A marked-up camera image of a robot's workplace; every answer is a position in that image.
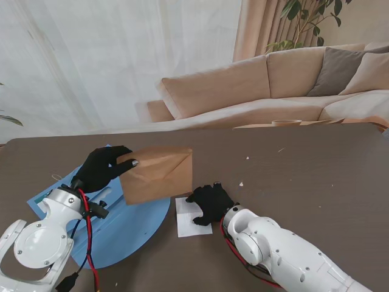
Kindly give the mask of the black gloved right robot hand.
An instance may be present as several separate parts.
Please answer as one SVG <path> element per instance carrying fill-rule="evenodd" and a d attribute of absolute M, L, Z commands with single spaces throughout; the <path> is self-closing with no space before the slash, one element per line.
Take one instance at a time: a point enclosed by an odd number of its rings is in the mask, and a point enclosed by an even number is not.
<path fill-rule="evenodd" d="M 223 189 L 220 182 L 196 188 L 193 193 L 186 198 L 188 203 L 196 203 L 202 216 L 193 219 L 193 223 L 200 226 L 207 226 L 213 222 L 220 222 L 223 216 L 235 205 Z"/>

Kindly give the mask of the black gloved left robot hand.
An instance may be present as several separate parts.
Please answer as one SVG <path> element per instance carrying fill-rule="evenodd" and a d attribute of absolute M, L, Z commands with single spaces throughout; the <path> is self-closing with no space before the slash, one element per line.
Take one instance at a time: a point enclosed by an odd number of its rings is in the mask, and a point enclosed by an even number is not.
<path fill-rule="evenodd" d="M 138 160 L 128 159 L 117 162 L 117 158 L 132 151 L 125 146 L 102 147 L 91 152 L 76 175 L 71 188 L 93 193 L 104 189 L 113 179 L 138 165 Z"/>

